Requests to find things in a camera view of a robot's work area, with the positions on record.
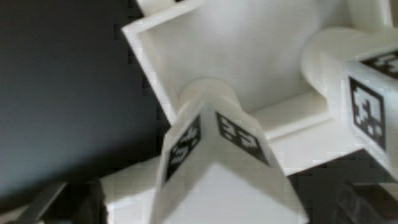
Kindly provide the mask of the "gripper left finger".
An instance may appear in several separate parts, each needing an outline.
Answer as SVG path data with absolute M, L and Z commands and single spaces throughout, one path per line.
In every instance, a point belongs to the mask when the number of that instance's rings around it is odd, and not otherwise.
M 14 220 L 1 224 L 104 224 L 101 182 L 55 182 Z

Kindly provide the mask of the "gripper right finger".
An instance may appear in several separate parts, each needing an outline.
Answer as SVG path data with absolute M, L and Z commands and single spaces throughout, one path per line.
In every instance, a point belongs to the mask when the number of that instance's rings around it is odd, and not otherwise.
M 398 224 L 398 183 L 342 184 L 332 224 Z

